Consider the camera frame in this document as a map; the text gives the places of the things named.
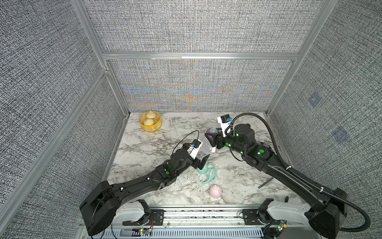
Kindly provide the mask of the purple nipple collar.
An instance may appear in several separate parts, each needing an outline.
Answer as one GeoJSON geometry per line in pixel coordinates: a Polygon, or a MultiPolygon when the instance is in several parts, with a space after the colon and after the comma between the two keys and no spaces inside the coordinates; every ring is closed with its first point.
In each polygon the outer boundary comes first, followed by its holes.
{"type": "Polygon", "coordinates": [[[216,139],[221,135],[221,128],[209,128],[205,132],[205,137],[212,147],[216,147],[216,139]]]}

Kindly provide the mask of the pink bottle cap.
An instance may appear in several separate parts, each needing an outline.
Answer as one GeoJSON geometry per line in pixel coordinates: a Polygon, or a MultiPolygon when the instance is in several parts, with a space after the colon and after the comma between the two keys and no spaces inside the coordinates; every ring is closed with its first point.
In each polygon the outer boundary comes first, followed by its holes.
{"type": "Polygon", "coordinates": [[[209,195],[214,199],[220,198],[222,195],[222,188],[218,185],[211,186],[209,189],[209,195]]]}

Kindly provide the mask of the clear bottle front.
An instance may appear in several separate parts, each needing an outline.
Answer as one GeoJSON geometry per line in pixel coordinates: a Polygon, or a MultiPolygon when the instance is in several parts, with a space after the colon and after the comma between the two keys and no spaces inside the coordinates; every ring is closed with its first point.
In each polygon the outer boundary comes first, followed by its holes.
{"type": "Polygon", "coordinates": [[[208,154],[213,154],[216,152],[216,148],[211,146],[211,143],[208,139],[204,139],[201,143],[198,151],[199,156],[206,156],[208,154]]]}

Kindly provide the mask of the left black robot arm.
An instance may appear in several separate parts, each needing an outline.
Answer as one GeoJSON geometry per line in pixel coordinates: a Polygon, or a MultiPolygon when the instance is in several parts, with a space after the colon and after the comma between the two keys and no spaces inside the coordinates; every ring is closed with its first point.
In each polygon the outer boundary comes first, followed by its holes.
{"type": "Polygon", "coordinates": [[[95,236],[111,225],[123,204],[171,185],[189,167],[203,169],[208,158],[208,154],[203,159],[192,158],[186,149],[178,149],[169,160],[142,177],[111,185],[100,182],[79,207],[88,235],[95,236]]]}

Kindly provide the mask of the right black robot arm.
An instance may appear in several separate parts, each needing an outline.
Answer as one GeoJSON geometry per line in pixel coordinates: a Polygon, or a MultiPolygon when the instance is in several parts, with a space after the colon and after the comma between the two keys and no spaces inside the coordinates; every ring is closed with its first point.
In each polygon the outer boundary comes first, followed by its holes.
{"type": "Polygon", "coordinates": [[[323,237],[336,238],[347,215],[347,194],[339,188],[331,190],[292,168],[269,145],[255,140],[249,124],[230,128],[227,123],[206,132],[212,147],[226,146],[239,153],[248,165],[280,181],[305,201],[289,206],[267,199],[259,208],[260,218],[266,222],[286,220],[308,224],[323,237]]]}

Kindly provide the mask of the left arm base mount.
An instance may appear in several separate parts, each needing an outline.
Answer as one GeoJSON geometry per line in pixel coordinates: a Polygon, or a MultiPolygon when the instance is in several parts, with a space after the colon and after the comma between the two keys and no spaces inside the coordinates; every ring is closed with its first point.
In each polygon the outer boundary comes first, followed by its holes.
{"type": "Polygon", "coordinates": [[[151,210],[150,214],[145,213],[138,221],[125,221],[124,226],[162,226],[164,220],[164,210],[151,210]]]}

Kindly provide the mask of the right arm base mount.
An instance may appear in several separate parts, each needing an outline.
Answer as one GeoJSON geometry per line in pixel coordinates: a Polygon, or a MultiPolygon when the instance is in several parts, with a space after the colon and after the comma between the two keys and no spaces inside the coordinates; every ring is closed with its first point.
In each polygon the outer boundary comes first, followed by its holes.
{"type": "Polygon", "coordinates": [[[254,226],[262,225],[266,226],[269,223],[273,225],[282,225],[284,221],[273,219],[267,212],[260,211],[258,209],[244,209],[241,212],[241,218],[244,220],[245,225],[254,226]]]}

